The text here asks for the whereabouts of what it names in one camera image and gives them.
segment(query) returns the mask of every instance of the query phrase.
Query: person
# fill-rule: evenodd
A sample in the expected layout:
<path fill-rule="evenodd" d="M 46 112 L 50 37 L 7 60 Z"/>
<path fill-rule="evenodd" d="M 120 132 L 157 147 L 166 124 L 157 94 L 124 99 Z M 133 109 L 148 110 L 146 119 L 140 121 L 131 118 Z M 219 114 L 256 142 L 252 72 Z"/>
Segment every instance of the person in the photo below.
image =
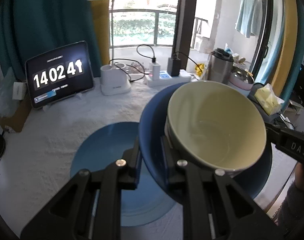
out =
<path fill-rule="evenodd" d="M 298 163 L 295 181 L 290 186 L 278 212 L 278 226 L 291 232 L 304 216 L 304 166 Z"/>

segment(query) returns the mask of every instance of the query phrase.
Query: towel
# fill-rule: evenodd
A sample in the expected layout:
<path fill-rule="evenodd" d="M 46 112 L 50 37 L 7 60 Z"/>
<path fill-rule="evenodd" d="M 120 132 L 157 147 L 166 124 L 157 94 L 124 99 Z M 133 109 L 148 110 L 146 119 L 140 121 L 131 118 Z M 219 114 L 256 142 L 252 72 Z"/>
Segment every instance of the towel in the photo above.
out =
<path fill-rule="evenodd" d="M 261 0 L 241 0 L 235 29 L 246 38 L 259 34 L 261 3 Z"/>

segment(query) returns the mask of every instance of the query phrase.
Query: number 14 02 41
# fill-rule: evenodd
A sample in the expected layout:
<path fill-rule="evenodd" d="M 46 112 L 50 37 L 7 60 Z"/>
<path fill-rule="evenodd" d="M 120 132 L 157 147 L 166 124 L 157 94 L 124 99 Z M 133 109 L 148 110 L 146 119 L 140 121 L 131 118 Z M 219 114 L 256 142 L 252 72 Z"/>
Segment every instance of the number 14 02 41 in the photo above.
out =
<path fill-rule="evenodd" d="M 66 68 L 63 64 L 53 66 L 51 68 L 42 70 L 33 76 L 35 90 L 48 85 L 48 83 L 55 83 L 73 76 L 83 74 L 82 61 L 78 59 L 75 63 L 73 61 L 66 62 Z"/>

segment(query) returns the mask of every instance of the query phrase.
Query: black bracket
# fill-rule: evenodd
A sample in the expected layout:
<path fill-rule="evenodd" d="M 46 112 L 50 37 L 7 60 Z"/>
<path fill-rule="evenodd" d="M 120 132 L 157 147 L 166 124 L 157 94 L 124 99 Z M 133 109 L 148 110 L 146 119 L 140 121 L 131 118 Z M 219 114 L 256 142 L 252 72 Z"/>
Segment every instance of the black bracket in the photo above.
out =
<path fill-rule="evenodd" d="M 304 164 L 304 133 L 288 128 L 265 124 L 267 137 L 276 149 Z"/>
<path fill-rule="evenodd" d="M 284 239 L 281 230 L 224 170 L 201 169 L 161 138 L 171 190 L 182 190 L 184 240 Z"/>
<path fill-rule="evenodd" d="M 138 139 L 133 149 L 104 170 L 80 170 L 24 227 L 23 240 L 119 240 L 121 190 L 137 188 L 141 168 Z M 92 209 L 100 190 L 94 223 Z"/>

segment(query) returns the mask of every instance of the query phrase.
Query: black power adapter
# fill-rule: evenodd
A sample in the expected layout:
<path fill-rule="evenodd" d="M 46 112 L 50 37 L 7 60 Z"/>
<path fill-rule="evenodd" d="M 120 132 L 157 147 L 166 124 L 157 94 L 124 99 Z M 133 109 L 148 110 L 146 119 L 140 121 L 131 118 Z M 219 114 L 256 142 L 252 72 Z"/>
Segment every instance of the black power adapter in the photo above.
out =
<path fill-rule="evenodd" d="M 167 69 L 168 74 L 171 77 L 177 77 L 180 75 L 180 69 L 181 69 L 181 60 L 176 56 L 169 57 L 168 69 Z"/>

